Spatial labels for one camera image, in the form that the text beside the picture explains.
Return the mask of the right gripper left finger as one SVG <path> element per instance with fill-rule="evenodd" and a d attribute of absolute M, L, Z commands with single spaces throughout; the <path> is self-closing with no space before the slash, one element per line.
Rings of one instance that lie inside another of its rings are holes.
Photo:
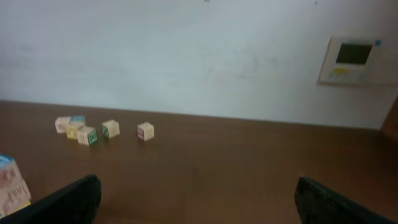
<path fill-rule="evenodd" d="M 1 224 L 92 224 L 101 203 L 101 181 L 86 175 L 1 219 Z"/>

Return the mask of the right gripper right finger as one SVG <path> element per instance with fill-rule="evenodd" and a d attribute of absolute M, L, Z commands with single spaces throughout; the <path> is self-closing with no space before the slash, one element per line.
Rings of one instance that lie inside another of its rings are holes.
<path fill-rule="evenodd" d="M 394 224 L 366 207 L 301 176 L 295 189 L 295 205 L 302 223 Z"/>

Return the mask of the red number wood block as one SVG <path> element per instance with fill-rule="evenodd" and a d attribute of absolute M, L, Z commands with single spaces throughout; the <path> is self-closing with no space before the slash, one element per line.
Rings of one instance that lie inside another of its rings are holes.
<path fill-rule="evenodd" d="M 31 194 L 16 161 L 1 155 L 1 218 L 30 205 Z"/>

